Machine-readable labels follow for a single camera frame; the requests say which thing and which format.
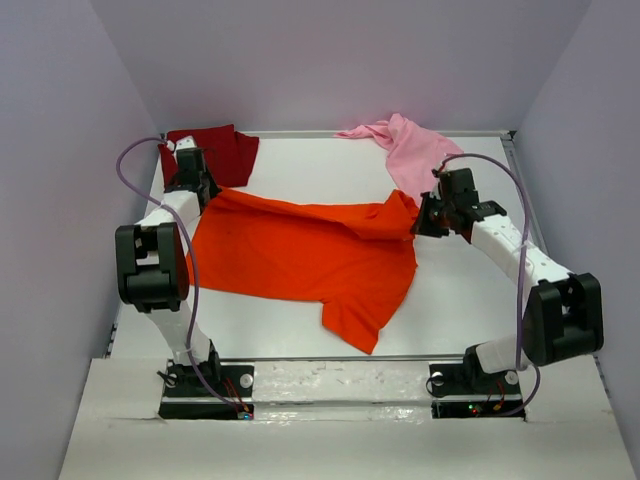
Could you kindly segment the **orange t-shirt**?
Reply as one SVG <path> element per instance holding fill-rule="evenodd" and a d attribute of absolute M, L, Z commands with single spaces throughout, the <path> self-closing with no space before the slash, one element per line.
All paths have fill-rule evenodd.
<path fill-rule="evenodd" d="M 226 189 L 200 217 L 190 279 L 210 290 L 319 302 L 324 328 L 370 354 L 412 285 L 417 216 L 399 190 L 382 203 L 300 205 Z"/>

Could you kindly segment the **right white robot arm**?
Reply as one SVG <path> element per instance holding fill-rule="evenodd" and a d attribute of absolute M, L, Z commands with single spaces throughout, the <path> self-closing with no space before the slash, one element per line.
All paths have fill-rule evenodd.
<path fill-rule="evenodd" d="M 436 187 L 423 193 L 413 233 L 463 237 L 517 288 L 515 335 L 469 347 L 460 368 L 462 384 L 482 392 L 502 373 L 599 351 L 604 324 L 595 276 L 570 271 L 530 243 L 502 206 L 480 199 L 470 169 L 441 169 L 434 176 Z"/>

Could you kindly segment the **pink t-shirt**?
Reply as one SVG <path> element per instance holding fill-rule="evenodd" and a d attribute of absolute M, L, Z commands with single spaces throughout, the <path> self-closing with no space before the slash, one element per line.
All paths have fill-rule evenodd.
<path fill-rule="evenodd" d="M 387 152 L 386 169 L 395 185 L 421 205 L 422 193 L 430 192 L 436 179 L 432 170 L 463 150 L 449 138 L 423 128 L 399 113 L 389 120 L 359 125 L 335 134 L 341 139 L 372 139 Z"/>

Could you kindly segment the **dark red folded t-shirt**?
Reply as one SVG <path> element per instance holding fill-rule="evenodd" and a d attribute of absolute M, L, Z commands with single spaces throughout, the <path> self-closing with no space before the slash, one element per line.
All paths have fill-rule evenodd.
<path fill-rule="evenodd" d="M 258 137 L 236 131 L 235 126 L 229 124 L 173 130 L 167 133 L 167 141 L 177 145 L 179 140 L 189 136 L 204 150 L 207 167 L 219 186 L 239 188 L 248 185 L 259 149 Z"/>

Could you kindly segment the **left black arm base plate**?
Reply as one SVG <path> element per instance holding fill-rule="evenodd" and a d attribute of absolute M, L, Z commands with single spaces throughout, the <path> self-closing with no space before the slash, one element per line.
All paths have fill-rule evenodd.
<path fill-rule="evenodd" d="M 255 368 L 251 364 L 222 363 L 216 380 L 202 368 L 207 388 L 190 366 L 169 361 L 157 371 L 163 381 L 158 415 L 165 420 L 252 420 Z"/>

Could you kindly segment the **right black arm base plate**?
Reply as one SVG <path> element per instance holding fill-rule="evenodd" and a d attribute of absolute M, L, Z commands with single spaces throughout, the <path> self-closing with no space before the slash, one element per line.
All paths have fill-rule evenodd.
<path fill-rule="evenodd" d="M 437 420 L 495 417 L 524 418 L 520 410 L 524 395 L 514 371 L 485 375 L 472 379 L 462 363 L 429 365 L 425 389 L 431 396 L 432 417 Z"/>

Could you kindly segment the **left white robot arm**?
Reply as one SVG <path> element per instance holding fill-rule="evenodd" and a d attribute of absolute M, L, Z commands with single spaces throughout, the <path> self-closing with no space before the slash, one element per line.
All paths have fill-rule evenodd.
<path fill-rule="evenodd" d="M 154 209 L 115 232 L 116 275 L 123 303 L 133 306 L 156 326 L 171 350 L 175 383 L 188 383 L 209 395 L 221 383 L 222 367 L 213 341 L 199 328 L 199 270 L 187 226 L 199 218 L 221 189 L 206 165 L 204 150 L 191 137 L 174 145 L 177 172 L 160 199 L 125 179 L 123 156 L 116 173 L 130 190 Z"/>

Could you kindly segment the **aluminium table edge rail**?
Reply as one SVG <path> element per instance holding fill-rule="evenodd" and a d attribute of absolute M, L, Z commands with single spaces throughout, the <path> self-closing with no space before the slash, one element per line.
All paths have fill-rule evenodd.
<path fill-rule="evenodd" d="M 493 199 L 502 205 L 507 216 L 497 221 L 490 238 L 499 241 L 500 261 L 507 264 L 508 273 L 501 282 L 499 304 L 509 335 L 482 345 L 479 355 L 523 370 L 531 361 L 521 349 L 522 341 L 518 335 L 523 332 L 521 317 L 525 313 L 532 286 L 541 279 L 551 282 L 564 279 L 566 269 L 548 256 L 532 201 L 517 165 L 512 136 L 503 134 L 500 141 L 500 161 L 508 173 L 494 191 Z"/>

